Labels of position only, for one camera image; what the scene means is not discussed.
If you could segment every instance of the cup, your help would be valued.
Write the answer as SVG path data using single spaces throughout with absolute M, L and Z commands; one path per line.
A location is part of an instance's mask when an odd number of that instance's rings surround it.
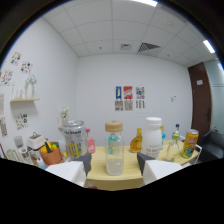
M 17 99 L 21 98 L 21 90 L 16 90 L 16 98 Z

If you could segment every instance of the bottle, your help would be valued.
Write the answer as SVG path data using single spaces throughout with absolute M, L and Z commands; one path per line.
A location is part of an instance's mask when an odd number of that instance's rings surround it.
M 45 170 L 47 168 L 45 162 L 43 161 L 43 159 L 41 157 L 39 157 L 37 159 L 37 165 L 39 168 L 41 168 L 42 170 Z
M 123 123 L 107 121 L 105 131 L 106 170 L 109 175 L 118 176 L 124 168 L 124 139 L 121 134 Z
M 131 152 L 140 152 L 142 148 L 142 129 L 137 128 L 137 135 L 130 143 Z
M 1 150 L 2 150 L 2 153 L 3 153 L 3 156 L 4 156 L 4 159 L 8 159 L 8 157 L 5 155 L 5 153 L 4 153 L 4 150 L 3 150 L 3 148 L 2 148 L 2 144 L 0 144 L 0 146 L 1 146 Z
M 178 146 L 178 137 L 177 133 L 173 134 L 172 140 L 167 148 L 166 161 L 175 162 L 176 157 L 179 154 L 179 146 Z
M 87 135 L 87 145 L 88 145 L 88 151 L 89 153 L 95 153 L 95 141 L 89 137 L 88 133 L 90 132 L 90 128 L 86 128 L 86 135 Z
M 179 127 L 180 127 L 180 125 L 179 124 L 176 124 L 176 131 L 173 133 L 173 134 L 178 134 L 178 139 L 180 137 Z
M 161 129 L 161 133 L 162 133 L 162 148 L 161 148 L 161 150 L 162 150 L 165 139 L 166 139 L 166 134 L 164 133 L 164 125 L 160 126 L 160 129 Z
M 162 148 L 161 125 L 162 119 L 159 117 L 146 118 L 146 129 L 143 135 L 141 153 L 155 159 L 158 159 Z

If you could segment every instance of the white wall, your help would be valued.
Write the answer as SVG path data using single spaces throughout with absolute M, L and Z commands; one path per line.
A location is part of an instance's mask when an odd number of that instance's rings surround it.
M 135 137 L 137 128 L 144 132 L 145 119 L 161 117 L 167 139 L 176 123 L 185 136 L 191 128 L 192 92 L 186 67 L 172 62 L 139 55 L 98 55 L 79 59 L 77 73 L 77 119 L 90 128 L 96 145 L 104 145 L 105 122 L 121 120 L 125 145 Z M 145 109 L 115 112 L 115 87 L 145 87 Z M 177 99 L 171 102 L 171 96 Z
M 224 134 L 224 71 L 219 60 L 204 63 L 212 95 L 211 129 Z
M 14 52 L 22 54 L 18 66 L 10 64 Z M 11 48 L 1 70 L 13 71 L 12 81 L 15 89 L 24 89 L 27 74 L 20 73 L 23 61 L 33 64 L 31 74 L 37 78 L 35 91 L 40 101 L 15 102 L 10 104 L 12 86 L 0 86 L 0 94 L 5 95 L 4 116 L 6 118 L 7 137 L 0 142 L 4 151 L 15 148 L 13 138 L 22 136 L 26 146 L 27 138 L 33 132 L 43 135 L 49 141 L 64 139 L 58 129 L 56 116 L 61 107 L 70 107 L 69 115 L 76 117 L 76 69 L 78 58 L 67 43 L 43 19 L 33 23 Z M 28 128 L 17 130 L 15 115 L 28 115 Z

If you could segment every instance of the wooden table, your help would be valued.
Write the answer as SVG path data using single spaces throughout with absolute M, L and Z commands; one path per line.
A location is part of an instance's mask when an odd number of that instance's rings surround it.
M 160 151 L 159 160 L 164 160 L 167 147 L 171 140 L 166 141 L 163 150 Z M 179 142 L 180 151 L 183 148 L 183 142 Z M 198 156 L 195 150 L 190 159 L 183 158 L 180 154 L 176 158 L 176 162 L 184 165 Z M 88 173 L 84 187 L 88 187 L 88 182 L 92 182 L 101 190 L 125 190 L 138 188 L 143 183 L 141 171 L 139 169 L 137 153 L 130 151 L 130 146 L 124 149 L 124 171 L 120 176 L 110 176 L 106 172 L 104 147 L 96 147 L 96 152 L 92 154 L 91 167 Z

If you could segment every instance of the jar lid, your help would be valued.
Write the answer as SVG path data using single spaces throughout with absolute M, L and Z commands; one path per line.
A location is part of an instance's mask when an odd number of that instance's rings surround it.
M 162 119 L 160 117 L 147 117 L 146 124 L 150 126 L 160 127 L 162 125 Z
M 121 121 L 107 121 L 105 123 L 105 131 L 121 132 L 123 131 L 123 123 Z

